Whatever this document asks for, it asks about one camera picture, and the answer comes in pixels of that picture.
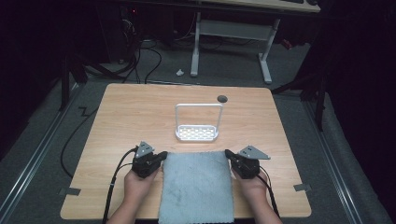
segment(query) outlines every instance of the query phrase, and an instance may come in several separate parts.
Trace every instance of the blue cloth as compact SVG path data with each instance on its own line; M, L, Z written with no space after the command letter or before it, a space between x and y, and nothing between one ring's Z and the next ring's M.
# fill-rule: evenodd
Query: blue cloth
M224 152L168 153L159 223L230 222L232 180Z

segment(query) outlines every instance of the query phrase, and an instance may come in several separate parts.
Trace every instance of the light wood surface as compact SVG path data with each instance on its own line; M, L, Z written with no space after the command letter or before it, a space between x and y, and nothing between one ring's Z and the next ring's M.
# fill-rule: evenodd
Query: light wood surface
M292 3L280 0L201 0L202 2L221 3L230 5L241 5L245 7L265 7L279 10L300 11L300 12L320 12L319 6L311 6L306 3Z
M217 103L219 95L227 96L228 102L224 104L218 139L212 143L179 142L175 135L175 105ZM293 186L302 181L268 89L110 84L70 186L81 192L78 196L66 196L61 217L102 218L117 164L127 150L142 140L152 145L155 153L223 151L226 148L236 153L252 145L271 156L271 160L261 161L261 165L271 177L280 215L308 217L311 214L305 192L294 190ZM131 162L133 154L125 162ZM122 201L123 177L130 168L125 167L118 174L110 215ZM163 173L159 172L138 218L158 218L162 188ZM234 216L252 217L234 179L233 198Z

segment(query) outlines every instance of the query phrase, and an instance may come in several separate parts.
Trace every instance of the light blue towel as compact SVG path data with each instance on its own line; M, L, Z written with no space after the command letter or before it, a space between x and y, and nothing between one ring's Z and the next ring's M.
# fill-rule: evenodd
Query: light blue towel
M230 222L233 192L224 152L168 153L159 223Z

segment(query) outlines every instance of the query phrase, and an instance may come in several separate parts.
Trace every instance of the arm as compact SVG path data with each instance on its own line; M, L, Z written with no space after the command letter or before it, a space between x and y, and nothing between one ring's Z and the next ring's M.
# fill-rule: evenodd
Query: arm
M133 171L130 171L124 177L124 199L107 224L134 223L137 210L149 194L149 188L158 171L159 169L144 179L137 176Z
M233 169L233 174L241 185L242 193L253 212L257 224L278 224L282 223L270 204L267 202L267 187L259 178L242 179ZM260 171L260 176L266 180L265 174Z

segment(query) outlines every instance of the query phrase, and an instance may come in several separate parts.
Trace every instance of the person's left hand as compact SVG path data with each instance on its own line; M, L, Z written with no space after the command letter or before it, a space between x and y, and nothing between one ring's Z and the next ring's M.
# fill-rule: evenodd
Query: person's left hand
M124 177L124 203L141 204L149 194L149 189L160 169L146 178L140 178L134 171Z

